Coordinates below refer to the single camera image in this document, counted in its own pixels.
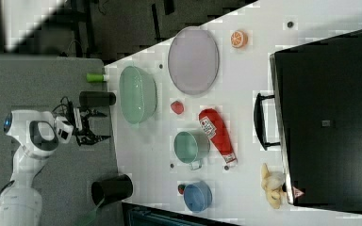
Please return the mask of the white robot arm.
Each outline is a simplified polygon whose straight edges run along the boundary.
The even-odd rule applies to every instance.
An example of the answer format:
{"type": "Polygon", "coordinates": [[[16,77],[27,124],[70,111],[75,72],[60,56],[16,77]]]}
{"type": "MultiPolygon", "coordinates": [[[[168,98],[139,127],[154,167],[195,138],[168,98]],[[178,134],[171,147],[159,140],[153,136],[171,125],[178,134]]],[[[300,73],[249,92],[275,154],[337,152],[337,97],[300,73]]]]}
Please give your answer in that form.
{"type": "Polygon", "coordinates": [[[112,141],[80,146],[77,131],[52,111],[8,113],[4,135],[15,145],[0,188],[0,226],[73,226],[92,209],[89,185],[116,171],[112,141]]]}

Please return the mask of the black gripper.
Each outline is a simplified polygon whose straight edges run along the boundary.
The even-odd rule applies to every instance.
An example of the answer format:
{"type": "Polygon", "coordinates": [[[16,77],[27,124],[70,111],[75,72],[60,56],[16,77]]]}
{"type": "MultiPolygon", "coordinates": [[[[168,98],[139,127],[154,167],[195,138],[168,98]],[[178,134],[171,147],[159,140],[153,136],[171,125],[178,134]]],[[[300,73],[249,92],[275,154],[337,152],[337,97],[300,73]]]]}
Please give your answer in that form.
{"type": "Polygon", "coordinates": [[[74,131],[73,135],[79,146],[91,145],[110,138],[110,136],[96,136],[90,129],[89,117],[105,118],[107,114],[95,109],[89,110],[86,107],[74,108],[74,131]]]}

